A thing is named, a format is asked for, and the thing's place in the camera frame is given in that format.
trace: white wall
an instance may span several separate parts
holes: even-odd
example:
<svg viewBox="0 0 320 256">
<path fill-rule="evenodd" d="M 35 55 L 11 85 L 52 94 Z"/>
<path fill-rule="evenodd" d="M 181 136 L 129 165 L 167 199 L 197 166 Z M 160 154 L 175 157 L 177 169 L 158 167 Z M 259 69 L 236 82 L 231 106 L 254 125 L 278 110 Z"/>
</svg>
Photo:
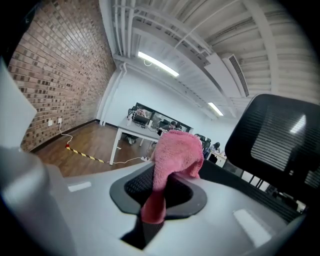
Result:
<svg viewBox="0 0 320 256">
<path fill-rule="evenodd" d="M 179 94 L 132 69 L 121 79 L 104 121 L 117 126 L 137 102 L 192 127 L 193 134 L 220 142 L 222 150 L 237 124 L 235 119 L 211 120 Z"/>
</svg>

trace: brick wall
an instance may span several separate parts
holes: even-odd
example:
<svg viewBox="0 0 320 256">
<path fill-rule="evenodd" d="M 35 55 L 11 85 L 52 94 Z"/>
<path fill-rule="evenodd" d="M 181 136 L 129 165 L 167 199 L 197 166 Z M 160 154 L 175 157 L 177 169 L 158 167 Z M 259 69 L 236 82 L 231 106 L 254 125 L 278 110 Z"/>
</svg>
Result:
<svg viewBox="0 0 320 256">
<path fill-rule="evenodd" d="M 43 1 L 8 70 L 37 110 L 24 150 L 57 135 L 58 118 L 62 131 L 95 119 L 115 70 L 99 0 Z"/>
</svg>

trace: computer monitor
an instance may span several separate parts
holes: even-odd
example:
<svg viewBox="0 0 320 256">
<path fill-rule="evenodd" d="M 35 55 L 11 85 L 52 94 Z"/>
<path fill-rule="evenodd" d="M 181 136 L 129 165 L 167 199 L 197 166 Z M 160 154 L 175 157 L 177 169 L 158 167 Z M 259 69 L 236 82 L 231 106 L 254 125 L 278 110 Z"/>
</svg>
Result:
<svg viewBox="0 0 320 256">
<path fill-rule="evenodd" d="M 139 123 L 139 124 L 146 125 L 148 123 L 148 121 L 149 121 L 149 118 L 146 118 L 146 117 L 144 117 L 142 115 L 136 114 L 133 121 L 136 122 L 136 123 Z"/>
</svg>

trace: wall baseboard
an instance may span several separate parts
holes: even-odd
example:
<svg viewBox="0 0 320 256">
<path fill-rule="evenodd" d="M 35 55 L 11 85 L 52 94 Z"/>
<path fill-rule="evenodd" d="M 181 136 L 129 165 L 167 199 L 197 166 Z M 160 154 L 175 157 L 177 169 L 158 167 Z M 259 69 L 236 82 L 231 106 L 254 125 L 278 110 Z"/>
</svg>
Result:
<svg viewBox="0 0 320 256">
<path fill-rule="evenodd" d="M 82 123 L 82 124 L 80 124 L 80 125 L 78 125 L 78 126 L 76 126 L 76 127 L 73 127 L 73 128 L 71 128 L 71 129 L 69 129 L 69 130 L 64 130 L 63 133 L 65 133 L 65 134 L 71 133 L 71 132 L 73 132 L 73 131 L 75 131 L 75 130 L 83 127 L 83 126 L 86 126 L 86 125 L 88 125 L 88 124 L 91 124 L 91 123 L 93 123 L 93 122 L 100 122 L 100 120 L 98 120 L 98 119 L 93 119 L 93 120 L 91 120 L 91 121 L 84 122 L 84 123 Z M 57 139 L 61 138 L 62 136 L 63 136 L 63 135 L 61 135 L 61 134 L 57 134 L 56 136 L 53 136 L 52 138 L 48 139 L 48 140 L 45 141 L 44 143 L 40 144 L 39 146 L 36 146 L 35 148 L 33 148 L 32 150 L 30 150 L 29 152 L 30 152 L 30 153 L 36 153 L 36 152 L 38 152 L 39 150 L 42 150 L 44 147 L 48 146 L 50 143 L 52 143 L 52 142 L 56 141 Z"/>
</svg>

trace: ceiling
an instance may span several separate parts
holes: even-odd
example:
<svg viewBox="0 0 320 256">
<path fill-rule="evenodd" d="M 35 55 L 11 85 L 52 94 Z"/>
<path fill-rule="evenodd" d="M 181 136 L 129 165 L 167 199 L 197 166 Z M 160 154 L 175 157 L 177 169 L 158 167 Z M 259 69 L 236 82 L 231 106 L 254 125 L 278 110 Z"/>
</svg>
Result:
<svg viewBox="0 0 320 256">
<path fill-rule="evenodd" d="M 215 116 L 208 106 L 213 102 L 225 117 L 239 118 L 252 97 L 261 93 L 320 103 L 316 54 L 299 25 L 275 1 L 112 0 L 107 8 L 114 59 L 162 81 L 208 116 Z M 146 66 L 138 51 L 179 76 Z M 206 72 L 206 57 L 214 53 L 235 55 L 248 97 L 228 97 Z"/>
</svg>

